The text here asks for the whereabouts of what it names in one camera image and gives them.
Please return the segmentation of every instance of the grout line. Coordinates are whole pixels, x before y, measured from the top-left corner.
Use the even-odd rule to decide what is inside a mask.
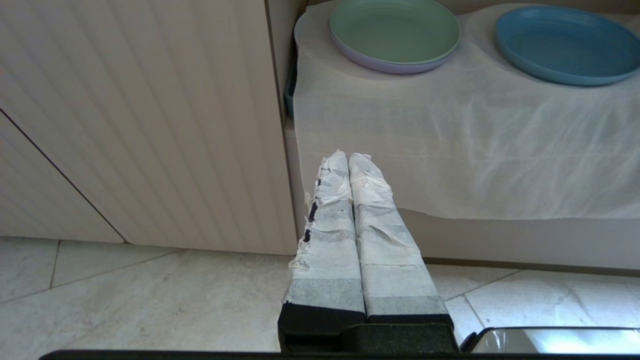
[[[43,292],[45,292],[45,291],[49,291],[49,290],[51,290],[51,289],[42,289],[42,290],[38,290],[38,291],[36,291],[36,292],[34,292],[34,293],[25,294],[25,295],[20,295],[20,296],[18,296],[18,297],[14,297],[14,298],[12,298],[12,299],[8,299],[8,300],[0,301],[0,305],[4,304],[4,303],[6,303],[6,302],[11,302],[11,301],[14,301],[14,300],[24,299],[24,298],[26,298],[26,297],[30,297],[30,296],[32,296],[32,295],[36,295],[36,294],[39,294],[39,293],[43,293]]]
[[[478,313],[477,313],[476,309],[474,308],[474,306],[471,305],[471,302],[469,301],[469,299],[467,299],[466,295],[462,295],[462,297],[465,299],[465,302],[469,305],[469,308],[471,308],[471,311],[474,312],[474,315],[476,316],[476,318],[480,322],[480,325],[482,325],[482,328],[484,329],[486,327],[486,325],[484,324],[484,321],[482,321],[482,319],[480,318],[480,315],[478,315]]]
[[[475,287],[475,288],[473,288],[473,289],[470,289],[470,290],[464,291],[463,293],[459,293],[459,294],[457,294],[457,295],[456,295],[456,296],[454,296],[454,297],[450,297],[450,298],[446,299],[445,301],[453,300],[453,299],[455,299],[456,297],[464,296],[464,295],[466,295],[466,294],[470,293],[471,291],[478,290],[479,288],[482,288],[483,286],[487,286],[487,285],[489,285],[489,284],[493,284],[494,282],[498,282],[498,281],[500,281],[500,280],[503,280],[503,279],[505,279],[505,278],[507,278],[507,277],[509,277],[509,276],[511,276],[511,275],[515,275],[515,274],[517,274],[518,272],[522,272],[522,271],[524,271],[524,269],[516,270],[516,271],[514,271],[514,272],[512,272],[512,273],[510,273],[510,274],[507,274],[507,275],[503,276],[503,277],[499,277],[499,278],[498,278],[498,279],[496,279],[496,280],[491,280],[490,282],[488,282],[488,283],[486,283],[486,284],[482,284],[482,285],[480,285],[480,286],[476,286],[476,287]]]
[[[56,247],[56,257],[53,259],[53,269],[51,270],[51,280],[49,281],[49,289],[53,285],[53,277],[56,275],[56,265],[58,264],[58,254],[60,253],[60,244],[62,240],[58,240],[58,247]]]
[[[104,275],[104,274],[106,274],[106,273],[108,273],[108,272],[112,272],[112,271],[116,271],[116,270],[121,270],[121,269],[128,268],[128,267],[130,267],[130,266],[134,266],[134,265],[144,264],[144,263],[146,263],[147,261],[157,260],[157,259],[159,259],[159,258],[163,258],[163,257],[165,257],[165,256],[169,256],[169,255],[177,254],[177,253],[179,253],[179,252],[184,252],[184,251],[187,251],[187,249],[179,249],[179,250],[177,250],[177,251],[170,252],[170,253],[168,253],[168,254],[163,254],[163,255],[160,255],[160,256],[156,256],[155,258],[150,258],[150,259],[146,259],[146,260],[143,260],[143,261],[139,261],[139,262],[137,262],[137,263],[124,265],[124,266],[121,266],[121,267],[119,267],[119,268],[114,268],[114,269],[111,269],[111,270],[103,271],[103,272],[101,272],[101,273],[97,273],[97,274],[93,274],[93,275],[91,275],[91,276],[83,277],[82,279],[76,279],[76,280],[73,280],[73,281],[70,281],[70,282],[65,282],[64,284],[56,285],[56,286],[54,286],[53,288],[59,288],[60,286],[73,284],[74,282],[78,282],[78,281],[82,281],[82,280],[91,279],[91,278],[92,278],[92,277],[94,277],[94,276]]]
[[[115,271],[115,270],[128,268],[129,266],[140,265],[140,264],[142,264],[142,263],[146,263],[147,261],[156,260],[156,259],[159,259],[159,258],[163,258],[163,257],[165,257],[165,256],[169,256],[169,255],[173,255],[173,254],[178,254],[178,253],[180,253],[180,252],[185,252],[185,251],[187,251],[187,250],[189,250],[189,249],[177,249],[176,251],[174,251],[174,252],[170,252],[169,254],[164,254],[164,255],[156,256],[155,258],[146,259],[146,260],[143,260],[143,261],[139,261],[139,262],[137,262],[137,263],[133,263],[133,264],[129,264],[129,265],[125,265],[125,266],[121,266],[121,267],[119,267],[119,268],[111,269],[111,270],[108,270],[108,271],[105,271],[105,272],[101,272],[101,273],[99,273],[99,274],[93,274],[93,275],[91,275],[91,276],[83,277],[82,279],[73,280],[73,281],[67,282],[67,283],[65,283],[65,284],[56,285],[56,286],[54,286],[54,287],[50,287],[50,288],[48,288],[48,289],[42,289],[42,290],[38,290],[38,291],[36,291],[36,292],[34,292],[34,293],[30,293],[30,294],[26,294],[26,295],[21,295],[21,296],[19,296],[19,297],[15,297],[15,298],[13,298],[13,299],[8,299],[8,300],[0,301],[0,305],[2,305],[2,304],[4,304],[4,303],[7,303],[7,302],[10,302],[10,301],[19,300],[19,299],[23,299],[23,298],[26,298],[26,297],[30,297],[30,296],[32,296],[32,295],[36,295],[36,294],[39,294],[39,293],[43,293],[43,292],[45,292],[45,291],[49,291],[49,290],[52,290],[52,289],[55,289],[55,288],[59,288],[59,287],[64,286],[64,285],[73,284],[74,282],[78,282],[78,281],[82,281],[82,280],[87,280],[87,279],[92,278],[92,277],[94,277],[94,276],[104,275],[104,274],[106,274],[106,273],[108,273],[108,272],[112,272],[112,271]]]

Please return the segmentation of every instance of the paper tape wrap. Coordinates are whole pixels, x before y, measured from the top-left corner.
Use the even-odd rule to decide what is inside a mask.
[[[349,170],[367,314],[446,313],[382,171],[361,154],[351,155]]]
[[[305,238],[291,261],[293,279],[360,279],[349,166],[342,151],[324,158]]]

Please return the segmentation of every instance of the plate rim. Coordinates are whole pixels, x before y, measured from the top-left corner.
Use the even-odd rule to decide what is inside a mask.
[[[500,47],[503,47],[505,49],[507,49],[511,54],[511,56],[516,56],[520,61],[524,61],[527,62],[531,65],[534,65],[536,67],[539,67],[541,69],[544,69],[545,71],[548,72],[552,72],[555,75],[558,76],[570,76],[573,78],[579,78],[579,79],[597,79],[597,80],[606,80],[606,79],[613,79],[615,81],[615,79],[619,79],[622,78],[624,79],[625,77],[631,76],[633,73],[637,72],[638,70],[640,70],[640,61],[637,64],[637,67],[631,71],[628,72],[621,72],[619,74],[614,74],[614,75],[608,75],[608,76],[596,76],[596,75],[582,75],[582,74],[573,74],[573,73],[569,73],[569,72],[562,72],[560,70],[557,69],[552,69],[550,67],[546,67],[543,65],[540,65],[539,63],[529,60],[526,57],[523,57],[522,55],[520,55],[517,51],[515,51],[513,48],[511,48],[510,46],[508,46],[505,41],[502,41],[501,35],[500,35],[500,31],[498,31],[498,27],[500,26],[500,23],[502,21],[504,21],[504,19],[508,16],[508,15],[513,15],[514,13],[520,13],[520,12],[526,12],[527,10],[539,10],[539,9],[546,9],[546,10],[553,10],[553,11],[558,11],[558,12],[572,12],[572,13],[579,13],[582,15],[587,15],[593,18],[598,19],[599,21],[602,22],[606,22],[609,25],[613,25],[614,27],[623,30],[624,32],[626,32],[628,35],[631,36],[631,38],[634,39],[634,42],[637,44],[638,49],[640,49],[640,38],[638,38],[638,36],[636,34],[634,34],[633,32],[631,32],[631,30],[627,29],[625,26],[623,26],[622,24],[619,24],[611,19],[607,19],[606,17],[597,14],[597,13],[592,13],[592,12],[587,12],[584,10],[578,10],[578,9],[574,9],[574,8],[567,8],[567,7],[563,7],[563,6],[553,6],[553,5],[533,5],[533,6],[526,6],[523,8],[517,8],[517,9],[513,9],[510,10],[504,14],[502,14],[498,20],[495,22],[495,38],[498,42],[499,45],[499,50],[500,53],[505,56],[504,51],[502,49],[500,49]],[[527,72],[526,70],[522,69],[521,67],[517,66],[514,64],[515,67],[517,67],[518,69]]]
[[[436,4],[437,6],[439,6],[442,10],[444,10],[444,12],[448,15],[448,17],[450,19],[452,19],[455,23],[456,23],[456,27],[458,29],[458,38],[456,39],[456,43],[444,54],[441,54],[440,56],[436,57],[436,58],[432,58],[432,59],[428,59],[428,60],[423,60],[423,61],[411,61],[411,62],[400,62],[400,61],[387,61],[387,60],[381,60],[379,58],[374,58],[372,56],[366,55],[361,53],[360,51],[357,51],[356,49],[353,49],[351,46],[348,46],[347,44],[345,44],[334,32],[333,27],[332,27],[332,19],[334,18],[334,15],[336,14],[336,11],[338,10],[339,6],[344,3],[345,1],[349,1],[349,0],[342,0],[331,12],[331,15],[329,16],[329,19],[327,21],[328,23],[328,27],[329,27],[329,31],[331,31],[331,34],[333,36],[334,39],[336,39],[336,41],[338,41],[342,46],[358,53],[360,56],[363,56],[364,58],[367,58],[369,60],[372,61],[377,61],[380,63],[385,63],[385,64],[389,64],[389,65],[398,65],[398,66],[416,66],[416,65],[427,65],[429,63],[433,63],[436,61],[439,61],[443,58],[445,58],[446,56],[450,55],[451,53],[453,53],[453,51],[458,48],[458,45],[460,44],[460,41],[462,39],[462,29],[460,28],[460,23],[458,22],[458,19],[456,18],[456,16],[443,4],[440,4],[438,1],[436,0],[427,0],[430,1],[434,4]],[[393,3],[394,0],[379,0],[379,1],[386,1],[388,3]]]

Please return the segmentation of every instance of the beige cabinet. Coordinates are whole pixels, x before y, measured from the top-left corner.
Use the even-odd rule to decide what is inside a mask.
[[[272,9],[292,17],[294,3]],[[0,10],[0,106],[125,240],[295,252],[264,1]],[[278,34],[284,61],[291,29]]]
[[[122,242],[1,113],[0,169],[0,236]]]

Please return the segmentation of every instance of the plate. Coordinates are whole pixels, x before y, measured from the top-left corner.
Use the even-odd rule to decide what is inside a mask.
[[[640,40],[616,22],[555,6],[505,13],[496,23],[499,51],[514,66],[560,84],[615,83],[640,69]]]
[[[434,0],[343,0],[329,29],[350,60],[393,74],[433,69],[460,42],[456,17]]]

